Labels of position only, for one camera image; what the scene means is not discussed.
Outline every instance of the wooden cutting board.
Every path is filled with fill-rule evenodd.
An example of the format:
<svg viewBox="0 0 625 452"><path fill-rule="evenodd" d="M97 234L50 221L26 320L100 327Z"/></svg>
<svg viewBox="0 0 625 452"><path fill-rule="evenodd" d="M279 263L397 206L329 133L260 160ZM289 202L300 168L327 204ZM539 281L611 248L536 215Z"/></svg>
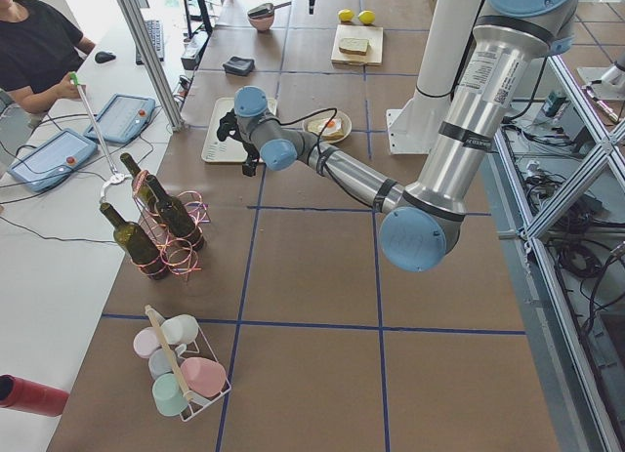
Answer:
<svg viewBox="0 0 625 452"><path fill-rule="evenodd" d="M370 64L379 66L382 64L382 42L384 29L372 25L339 24L334 36L332 46L332 62L346 64ZM344 54L339 50L339 42L346 37L355 39L367 39L369 50L367 55Z"/></svg>

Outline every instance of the white pillar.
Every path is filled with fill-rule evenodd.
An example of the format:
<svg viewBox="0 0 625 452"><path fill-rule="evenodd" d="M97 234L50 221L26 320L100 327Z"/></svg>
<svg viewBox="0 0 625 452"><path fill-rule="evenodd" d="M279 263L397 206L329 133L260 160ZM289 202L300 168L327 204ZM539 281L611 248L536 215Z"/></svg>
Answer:
<svg viewBox="0 0 625 452"><path fill-rule="evenodd" d="M449 96L481 0L437 0L414 97L387 110L391 154L428 153L449 109Z"/></svg>

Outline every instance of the hand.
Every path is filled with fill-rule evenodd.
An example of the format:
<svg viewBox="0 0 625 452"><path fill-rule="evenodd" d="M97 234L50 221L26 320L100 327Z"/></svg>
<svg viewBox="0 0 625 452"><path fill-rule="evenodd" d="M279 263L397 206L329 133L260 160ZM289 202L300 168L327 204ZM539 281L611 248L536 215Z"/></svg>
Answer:
<svg viewBox="0 0 625 452"><path fill-rule="evenodd" d="M71 82L70 73L66 74L55 86L57 99L79 99L78 88Z"/></svg>

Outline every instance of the person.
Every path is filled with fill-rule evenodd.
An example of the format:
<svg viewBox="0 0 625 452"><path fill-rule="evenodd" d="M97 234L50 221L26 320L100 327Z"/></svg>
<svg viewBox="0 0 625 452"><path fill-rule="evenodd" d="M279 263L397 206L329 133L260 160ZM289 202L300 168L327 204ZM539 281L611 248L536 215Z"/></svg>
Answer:
<svg viewBox="0 0 625 452"><path fill-rule="evenodd" d="M0 0L0 88L26 112L45 113L58 99L78 99L69 73L95 44L52 6Z"/></svg>

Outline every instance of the bottle neck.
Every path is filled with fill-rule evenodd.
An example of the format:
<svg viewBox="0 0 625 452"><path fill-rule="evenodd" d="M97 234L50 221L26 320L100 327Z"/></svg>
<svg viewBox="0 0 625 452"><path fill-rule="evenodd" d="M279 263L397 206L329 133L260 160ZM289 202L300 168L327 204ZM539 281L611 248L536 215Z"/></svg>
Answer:
<svg viewBox="0 0 625 452"><path fill-rule="evenodd" d="M152 192L154 193L158 201L169 199L169 194L167 193L167 191L165 191L165 188L163 188L163 185L161 185L158 179L152 174L147 174L146 184L152 190Z"/></svg>
<svg viewBox="0 0 625 452"><path fill-rule="evenodd" d="M120 227L126 224L126 220L124 220L121 215L117 213L117 210L115 210L110 203L103 203L100 205L100 211L115 227Z"/></svg>
<svg viewBox="0 0 625 452"><path fill-rule="evenodd" d="M119 159L121 159L121 162L124 163L124 166L126 166L126 169L128 169L128 172L130 172L131 176L137 177L139 175L139 173L141 172L141 167L139 167L139 164L135 162L133 156L131 156L127 152L124 152L121 156L119 156Z"/></svg>

